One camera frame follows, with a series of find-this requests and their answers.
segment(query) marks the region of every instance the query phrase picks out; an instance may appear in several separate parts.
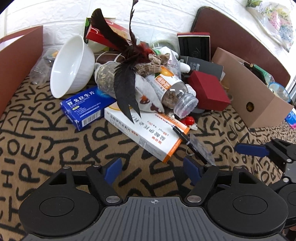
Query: green bottle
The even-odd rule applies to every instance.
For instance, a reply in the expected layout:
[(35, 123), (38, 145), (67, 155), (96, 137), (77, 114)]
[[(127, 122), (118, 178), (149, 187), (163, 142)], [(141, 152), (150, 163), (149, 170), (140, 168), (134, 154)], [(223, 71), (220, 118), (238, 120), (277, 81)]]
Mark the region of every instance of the green bottle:
[(264, 69), (262, 69), (261, 67), (259, 67), (256, 64), (251, 64), (251, 67), (254, 67), (255, 69), (257, 69), (258, 71), (260, 71), (263, 74), (263, 77), (266, 81), (266, 84), (269, 85), (272, 82), (275, 82), (274, 78), (272, 77), (272, 75), (268, 72), (266, 72)]

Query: hole in cardboard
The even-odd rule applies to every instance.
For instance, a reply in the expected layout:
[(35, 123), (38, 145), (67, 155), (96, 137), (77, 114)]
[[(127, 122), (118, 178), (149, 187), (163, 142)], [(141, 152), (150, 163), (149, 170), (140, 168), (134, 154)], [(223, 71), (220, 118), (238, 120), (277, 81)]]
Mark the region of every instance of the hole in cardboard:
[(248, 112), (252, 112), (254, 110), (254, 104), (252, 102), (248, 102), (246, 107)]

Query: black feather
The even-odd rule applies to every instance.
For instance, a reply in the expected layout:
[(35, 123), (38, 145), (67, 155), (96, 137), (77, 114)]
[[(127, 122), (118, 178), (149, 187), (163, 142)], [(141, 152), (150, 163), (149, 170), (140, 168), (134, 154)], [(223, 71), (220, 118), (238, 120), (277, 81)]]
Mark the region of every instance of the black feather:
[(92, 13), (91, 25), (94, 28), (98, 29), (107, 40), (109, 40), (118, 48), (119, 51), (125, 52), (126, 49), (129, 47), (129, 43), (127, 42), (127, 40), (115, 33), (107, 24), (100, 8), (94, 10), (94, 12)]
[(137, 45), (137, 39), (134, 35), (134, 33), (132, 32), (131, 30), (131, 20), (133, 18), (133, 13), (135, 12), (135, 10), (133, 9), (133, 7), (137, 4), (139, 0), (133, 0), (133, 5), (131, 7), (131, 14), (130, 14), (130, 25), (129, 25), (129, 32), (130, 32), (130, 37), (131, 37), (131, 42), (132, 42), (132, 45), (133, 46), (136, 46)]
[(133, 122), (131, 106), (141, 117), (140, 108), (136, 101), (136, 90), (135, 90), (135, 61), (134, 57), (125, 63), (122, 63), (116, 67), (114, 76), (114, 91), (117, 100), (117, 105), (122, 113)]

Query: clear plastic bag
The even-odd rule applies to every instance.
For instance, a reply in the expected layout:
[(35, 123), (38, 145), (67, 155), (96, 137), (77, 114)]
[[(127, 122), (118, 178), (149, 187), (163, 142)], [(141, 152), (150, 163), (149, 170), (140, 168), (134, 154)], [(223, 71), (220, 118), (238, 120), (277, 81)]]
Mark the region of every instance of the clear plastic bag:
[(174, 53), (170, 52), (170, 59), (168, 61), (168, 67), (167, 69), (171, 71), (174, 75), (178, 76), (179, 79), (181, 79), (181, 68), (180, 68), (180, 62), (176, 59)]
[(296, 36), (296, 7), (291, 0), (247, 0), (247, 10), (287, 52)]
[(189, 141), (195, 148), (196, 152), (200, 153), (207, 160), (208, 163), (215, 166), (216, 163), (213, 154), (203, 145), (203, 143), (201, 143), (193, 134), (191, 134), (189, 138)]
[[(95, 63), (94, 78), (98, 88), (104, 93), (116, 98), (114, 91), (114, 71), (120, 63), (109, 61), (105, 64)], [(136, 101), (139, 109), (146, 112), (164, 112), (153, 87), (139, 74), (135, 80)]]
[(56, 48), (48, 48), (41, 59), (31, 69), (29, 78), (34, 85), (43, 85), (47, 81), (50, 81), (50, 74), (52, 66), (58, 50)]

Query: cardboard divider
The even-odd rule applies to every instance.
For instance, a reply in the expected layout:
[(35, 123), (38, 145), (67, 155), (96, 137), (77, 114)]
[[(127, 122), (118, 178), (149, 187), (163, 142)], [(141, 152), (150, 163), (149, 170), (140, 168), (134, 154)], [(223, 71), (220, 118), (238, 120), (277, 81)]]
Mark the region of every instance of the cardboard divider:
[(0, 43), (0, 116), (19, 85), (28, 76), (43, 51), (43, 26), (9, 34)]
[[(272, 93), (242, 64), (243, 59), (217, 48), (212, 62), (224, 66), (221, 84), (229, 88), (228, 93), (233, 96), (231, 105), (248, 128), (277, 126), (292, 110), (292, 105)], [(247, 110), (248, 103), (254, 106), (251, 112)]]
[(204, 6), (196, 14), (190, 32), (211, 34), (211, 57), (222, 48), (270, 73), (276, 82), (287, 86), (290, 74), (282, 63), (257, 38), (219, 10)]

